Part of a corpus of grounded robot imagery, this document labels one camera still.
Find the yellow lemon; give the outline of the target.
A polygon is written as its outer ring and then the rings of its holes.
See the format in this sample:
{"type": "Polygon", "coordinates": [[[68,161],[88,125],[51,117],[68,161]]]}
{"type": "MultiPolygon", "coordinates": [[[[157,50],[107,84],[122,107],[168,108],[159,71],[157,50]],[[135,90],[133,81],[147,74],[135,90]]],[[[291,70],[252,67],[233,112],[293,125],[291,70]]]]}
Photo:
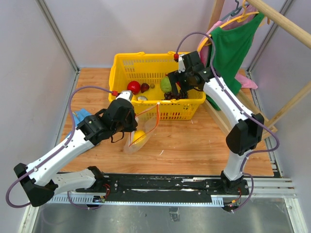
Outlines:
{"type": "Polygon", "coordinates": [[[134,132],[133,141],[134,145],[144,145],[146,141],[146,133],[143,130],[137,130],[134,132]]]}

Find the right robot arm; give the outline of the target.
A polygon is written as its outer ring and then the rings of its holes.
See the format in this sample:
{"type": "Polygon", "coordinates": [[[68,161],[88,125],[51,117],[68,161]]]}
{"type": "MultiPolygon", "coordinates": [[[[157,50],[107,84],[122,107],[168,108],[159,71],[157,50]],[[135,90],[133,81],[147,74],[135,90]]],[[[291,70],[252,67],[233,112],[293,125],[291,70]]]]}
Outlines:
{"type": "Polygon", "coordinates": [[[204,66],[197,51],[176,53],[173,58],[178,69],[168,73],[172,95],[185,97],[192,89],[204,92],[216,102],[229,121],[230,131],[226,136],[229,158],[220,175],[219,189],[225,194],[232,194],[242,183],[247,154],[262,139],[264,117],[245,107],[214,68],[204,66]]]}

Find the clear zip top bag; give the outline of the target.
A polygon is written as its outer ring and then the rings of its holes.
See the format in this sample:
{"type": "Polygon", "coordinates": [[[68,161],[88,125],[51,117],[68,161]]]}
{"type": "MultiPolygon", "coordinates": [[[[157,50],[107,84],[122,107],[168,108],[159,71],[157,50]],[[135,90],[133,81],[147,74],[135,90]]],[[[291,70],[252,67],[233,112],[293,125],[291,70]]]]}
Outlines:
{"type": "Polygon", "coordinates": [[[160,122],[159,106],[158,102],[135,116],[138,126],[129,133],[123,147],[124,152],[129,154],[137,152],[148,142],[160,122]]]}

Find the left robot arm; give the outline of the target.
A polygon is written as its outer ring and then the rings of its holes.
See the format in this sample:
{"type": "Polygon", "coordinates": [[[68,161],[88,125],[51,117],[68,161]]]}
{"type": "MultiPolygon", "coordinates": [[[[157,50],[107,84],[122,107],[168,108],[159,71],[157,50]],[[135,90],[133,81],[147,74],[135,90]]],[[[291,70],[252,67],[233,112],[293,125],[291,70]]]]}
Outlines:
{"type": "Polygon", "coordinates": [[[75,157],[103,140],[113,140],[116,133],[134,131],[138,126],[130,101],[118,98],[109,107],[86,116],[63,142],[28,165],[14,168],[18,180],[33,207],[47,203],[54,195],[77,189],[99,192],[104,175],[96,166],[61,174],[59,171],[75,157]]]}

